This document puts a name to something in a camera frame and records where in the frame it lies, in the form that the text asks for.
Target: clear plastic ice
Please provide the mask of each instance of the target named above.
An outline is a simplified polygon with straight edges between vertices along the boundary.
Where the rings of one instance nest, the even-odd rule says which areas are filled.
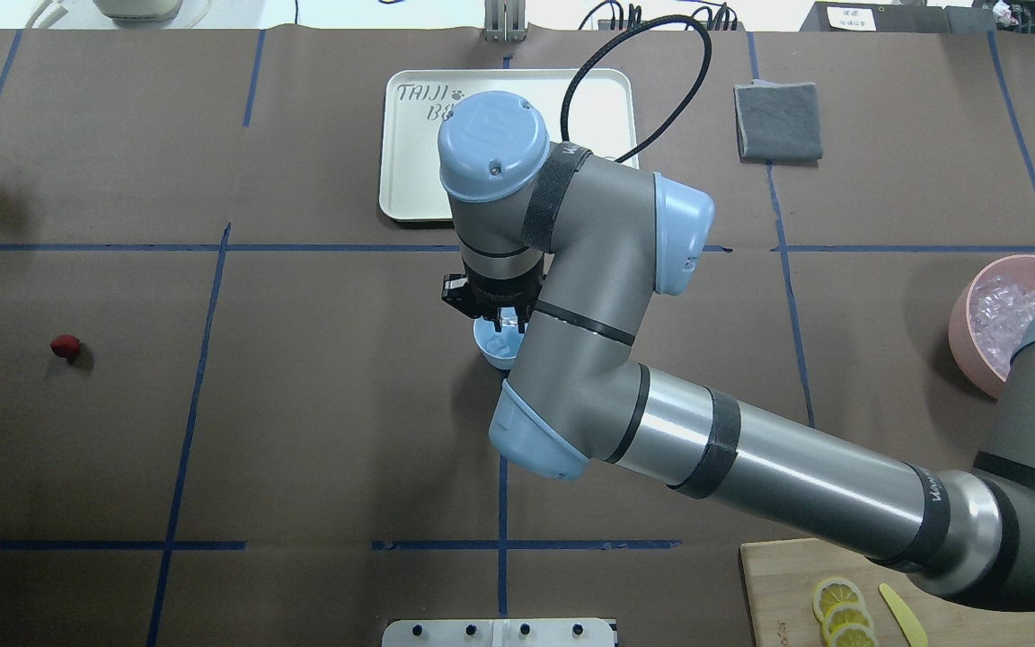
[[[1004,380],[1009,377],[1011,355],[1035,319],[1035,290],[1008,275],[995,275],[974,288],[972,306],[973,341]]]

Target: pink bowl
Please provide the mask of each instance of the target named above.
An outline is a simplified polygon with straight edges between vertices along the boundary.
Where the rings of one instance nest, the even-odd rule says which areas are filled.
[[[995,275],[1008,275],[1014,283],[1019,283],[1029,290],[1035,290],[1035,255],[1016,255],[990,262],[980,274],[975,275],[969,287],[965,288],[956,305],[949,316],[949,348],[956,365],[960,365],[965,377],[969,378],[978,389],[989,393],[993,398],[1001,398],[1005,381],[1001,374],[989,364],[988,356],[980,348],[973,336],[973,290],[981,283],[988,282]]]

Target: yellow knife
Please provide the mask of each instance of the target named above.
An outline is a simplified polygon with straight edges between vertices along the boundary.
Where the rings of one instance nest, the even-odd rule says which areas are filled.
[[[887,584],[879,586],[878,590],[881,592],[881,597],[884,597],[884,602],[892,611],[892,617],[896,618],[896,623],[899,623],[900,630],[905,635],[905,640],[908,640],[909,646],[929,647],[928,635],[924,634],[924,627],[916,620],[913,610],[909,609],[900,595],[897,595],[895,590]]]

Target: wooden cutting board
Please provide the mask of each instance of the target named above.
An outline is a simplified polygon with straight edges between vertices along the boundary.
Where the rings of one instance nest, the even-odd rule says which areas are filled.
[[[757,647],[823,647],[814,618],[814,586],[840,576],[865,594],[882,647],[908,647],[878,585],[900,595],[929,635],[933,647],[1035,647],[1035,614],[971,610],[917,589],[909,578],[850,550],[819,539],[761,541],[740,546],[752,635]]]

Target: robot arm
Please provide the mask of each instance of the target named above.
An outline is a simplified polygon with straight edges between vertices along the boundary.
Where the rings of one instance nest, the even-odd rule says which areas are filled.
[[[494,321],[513,306],[529,324],[490,425],[507,459],[559,479],[607,460],[857,550],[951,601],[1035,610],[1035,344],[973,470],[934,474],[629,360],[650,296],[681,294],[698,265],[704,194],[551,143],[505,92],[460,102],[439,156],[466,267],[443,297]]]

